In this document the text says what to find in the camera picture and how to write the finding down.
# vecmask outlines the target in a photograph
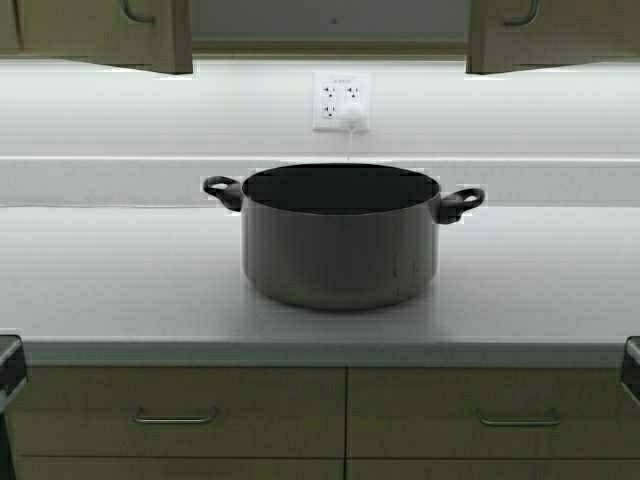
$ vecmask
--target upper cabinet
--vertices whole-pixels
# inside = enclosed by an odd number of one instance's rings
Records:
[[[197,47],[215,52],[464,53],[469,0],[192,0]]]
[[[19,49],[20,34],[16,2],[0,0],[0,54],[15,52]]]
[[[7,15],[0,17],[0,51],[193,71],[189,0],[1,2]]]
[[[472,0],[469,73],[635,57],[638,0]]]

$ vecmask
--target countertop edge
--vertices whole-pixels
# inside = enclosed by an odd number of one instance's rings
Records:
[[[33,367],[619,368],[624,343],[323,345],[25,341]]]

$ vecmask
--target pot rim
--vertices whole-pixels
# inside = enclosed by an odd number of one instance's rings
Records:
[[[431,197],[427,198],[426,200],[419,202],[419,203],[415,203],[413,205],[409,205],[406,207],[399,207],[399,208],[390,208],[388,210],[381,210],[378,212],[363,212],[363,213],[317,213],[317,212],[302,212],[302,211],[297,211],[297,210],[291,210],[288,208],[281,208],[281,207],[275,207],[273,205],[267,205],[266,203],[260,202],[258,200],[255,200],[253,198],[251,198],[251,196],[247,193],[247,183],[249,182],[249,180],[251,180],[253,177],[257,176],[257,175],[261,175],[264,174],[265,172],[274,172],[277,170],[284,170],[287,168],[295,168],[295,167],[345,167],[345,166],[349,166],[349,167],[366,167],[366,168],[381,168],[381,169],[389,169],[389,170],[396,170],[398,172],[408,172],[411,174],[418,174],[422,177],[425,177],[428,181],[430,181],[431,183],[434,184],[434,186],[436,187],[434,189],[434,193],[433,195],[431,195]],[[440,194],[442,193],[442,187],[440,186],[440,182],[438,182],[436,179],[434,179],[433,177],[430,177],[428,175],[425,175],[424,173],[420,172],[420,171],[416,171],[416,170],[409,170],[406,168],[400,168],[400,167],[394,167],[394,166],[390,166],[390,165],[383,165],[383,164],[376,164],[376,163],[340,163],[340,162],[323,162],[323,163],[296,163],[296,164],[291,164],[291,165],[283,165],[281,167],[275,167],[275,168],[268,168],[266,170],[261,170],[260,172],[256,172],[252,175],[250,175],[249,177],[247,177],[243,182],[242,182],[242,194],[244,195],[245,198],[247,198],[248,200],[250,200],[253,203],[256,203],[262,207],[265,208],[272,208],[274,210],[279,210],[279,211],[283,211],[283,212],[289,212],[289,213],[295,213],[296,215],[312,215],[312,216],[316,216],[316,217],[362,217],[365,215],[384,215],[384,214],[389,214],[389,213],[397,213],[399,211],[402,210],[407,210],[409,208],[414,208],[414,207],[419,207],[422,206],[424,204],[428,204],[432,201],[434,201],[434,199],[439,198]]]

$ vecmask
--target countertop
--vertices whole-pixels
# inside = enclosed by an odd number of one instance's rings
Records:
[[[484,207],[425,294],[331,314],[257,294],[222,208],[0,209],[0,333],[32,365],[616,368],[640,209]]]

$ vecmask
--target pot handle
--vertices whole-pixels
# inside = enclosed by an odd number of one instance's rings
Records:
[[[204,181],[202,189],[212,197],[216,197],[232,212],[242,210],[242,187],[240,182],[228,177],[211,177]]]
[[[452,193],[440,200],[436,221],[441,225],[459,222],[464,212],[479,207],[484,199],[484,190],[479,188],[467,188]]]

